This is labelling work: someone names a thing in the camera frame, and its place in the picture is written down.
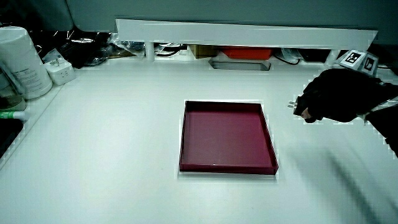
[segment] wall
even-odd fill
[[[66,31],[73,28],[65,0],[10,0],[9,3],[22,19],[28,15],[37,16],[44,30]]]
[[[270,26],[376,29],[376,44],[398,44],[398,1],[67,0],[75,25],[114,32],[116,18]]]

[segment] black object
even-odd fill
[[[350,122],[357,114],[365,114],[396,96],[396,85],[381,84],[379,78],[371,78],[345,68],[332,68],[314,78],[305,87],[301,97],[306,99],[304,102],[308,106],[308,113],[317,120],[329,118],[339,122]]]
[[[32,30],[29,33],[40,58],[43,58],[49,51],[59,49],[67,43],[67,34],[68,32],[46,30]]]
[[[8,101],[0,96],[0,108],[5,108],[6,106],[8,106]]]
[[[328,49],[298,49],[298,52],[306,62],[322,62],[325,63],[329,56]]]
[[[0,158],[18,136],[24,125],[19,119],[0,119]]]
[[[386,143],[398,156],[398,105],[369,113],[365,118],[380,134],[386,138]]]
[[[398,45],[377,45],[371,44],[368,49],[369,53],[374,54],[379,58],[378,68],[388,68],[398,75]]]
[[[106,41],[109,36],[109,33],[83,32],[74,29],[71,36],[68,37],[67,43],[62,45],[58,51],[73,67],[81,68],[90,57],[99,57],[98,53],[102,52],[101,49],[108,46]]]

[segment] shelf leg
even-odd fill
[[[331,68],[335,64],[337,60],[338,54],[340,54],[340,50],[331,50],[328,58],[326,59],[324,65],[326,68]]]
[[[145,53],[147,57],[147,61],[153,62],[155,60],[155,48],[153,42],[145,41]]]

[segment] power adapter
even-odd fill
[[[57,85],[63,85],[76,78],[72,64],[63,58],[58,58],[44,64],[51,79]]]

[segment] red tray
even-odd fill
[[[180,171],[275,175],[277,170],[260,104],[186,101]]]

